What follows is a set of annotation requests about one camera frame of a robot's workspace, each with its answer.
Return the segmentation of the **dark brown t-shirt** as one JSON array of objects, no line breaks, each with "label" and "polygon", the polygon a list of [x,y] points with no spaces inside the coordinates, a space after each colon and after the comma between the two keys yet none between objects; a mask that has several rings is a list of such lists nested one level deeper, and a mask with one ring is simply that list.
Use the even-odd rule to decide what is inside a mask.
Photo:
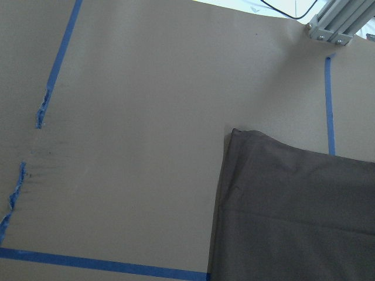
[{"label": "dark brown t-shirt", "polygon": [[212,280],[373,280],[374,163],[234,129]]}]

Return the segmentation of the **aluminium frame post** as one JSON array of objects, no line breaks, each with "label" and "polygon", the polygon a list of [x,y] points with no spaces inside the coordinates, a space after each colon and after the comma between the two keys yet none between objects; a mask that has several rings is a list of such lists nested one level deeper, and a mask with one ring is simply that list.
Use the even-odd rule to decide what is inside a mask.
[{"label": "aluminium frame post", "polygon": [[327,1],[307,24],[311,39],[347,45],[374,18],[373,0]]}]

